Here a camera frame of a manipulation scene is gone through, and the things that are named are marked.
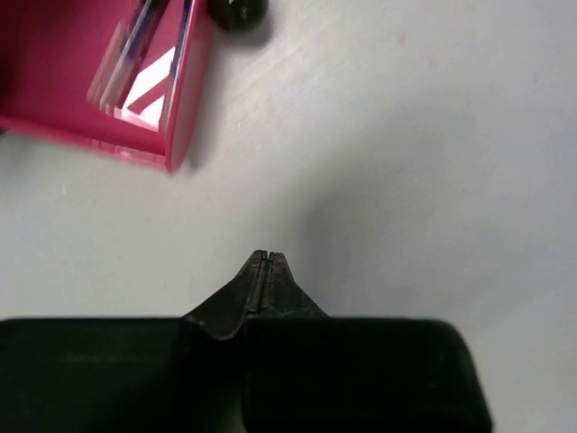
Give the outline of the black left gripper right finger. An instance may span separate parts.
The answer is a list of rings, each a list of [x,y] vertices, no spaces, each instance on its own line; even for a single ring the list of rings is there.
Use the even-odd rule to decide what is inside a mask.
[[[271,253],[245,321],[250,432],[489,432],[472,353],[438,319],[330,318]]]

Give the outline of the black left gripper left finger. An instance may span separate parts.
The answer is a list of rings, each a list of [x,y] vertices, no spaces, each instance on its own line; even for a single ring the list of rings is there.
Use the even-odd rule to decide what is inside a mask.
[[[176,318],[14,318],[1,324],[4,432],[190,432],[243,371],[241,329],[266,254]]]

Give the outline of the blue capped clear pen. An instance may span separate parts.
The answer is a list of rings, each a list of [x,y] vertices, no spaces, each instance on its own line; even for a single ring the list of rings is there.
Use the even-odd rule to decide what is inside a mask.
[[[140,1],[131,19],[115,28],[87,92],[87,100],[101,111],[112,115],[123,106],[167,4]]]

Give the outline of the black pink drawer organizer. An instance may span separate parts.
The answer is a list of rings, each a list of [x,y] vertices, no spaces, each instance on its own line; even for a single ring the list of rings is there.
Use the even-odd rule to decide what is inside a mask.
[[[177,170],[214,30],[261,26],[265,1],[4,1],[1,128]]]

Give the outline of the purple capped clear pen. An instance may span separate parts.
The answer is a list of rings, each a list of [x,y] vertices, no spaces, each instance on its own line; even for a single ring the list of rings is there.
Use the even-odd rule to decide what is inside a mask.
[[[168,133],[171,113],[174,107],[177,80],[182,64],[183,50],[186,43],[187,31],[189,27],[189,16],[192,7],[192,0],[184,0],[182,14],[179,25],[179,34],[175,45],[174,54],[170,64],[169,75],[167,76],[167,86],[164,94],[163,105],[160,115],[159,130],[164,134]]]

